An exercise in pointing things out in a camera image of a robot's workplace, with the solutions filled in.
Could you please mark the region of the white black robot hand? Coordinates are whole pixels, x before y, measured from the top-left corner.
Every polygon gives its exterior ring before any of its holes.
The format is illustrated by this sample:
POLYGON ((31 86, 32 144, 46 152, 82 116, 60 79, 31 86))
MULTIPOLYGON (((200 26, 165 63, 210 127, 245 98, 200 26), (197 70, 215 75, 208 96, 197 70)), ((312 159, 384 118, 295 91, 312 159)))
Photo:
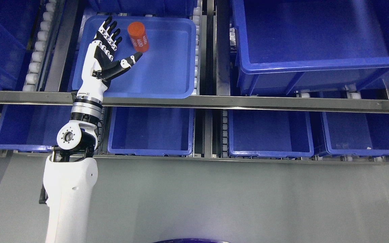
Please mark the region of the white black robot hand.
POLYGON ((124 59, 114 59, 122 41, 121 30, 116 26, 117 22, 108 16, 88 45, 81 71, 82 85, 77 97, 102 102, 112 80, 128 72, 142 57, 142 52, 138 51, 124 59))

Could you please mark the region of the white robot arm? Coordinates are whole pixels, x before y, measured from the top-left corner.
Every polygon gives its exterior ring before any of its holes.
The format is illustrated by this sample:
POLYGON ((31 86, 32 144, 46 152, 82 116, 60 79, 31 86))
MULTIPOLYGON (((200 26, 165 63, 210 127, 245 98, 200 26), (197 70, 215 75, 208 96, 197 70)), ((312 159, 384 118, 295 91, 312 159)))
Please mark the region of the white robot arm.
POLYGON ((103 96, 76 95, 69 121, 57 135, 57 146, 46 158, 43 187, 49 207, 47 243, 85 243, 88 214, 98 166, 96 129, 103 96))

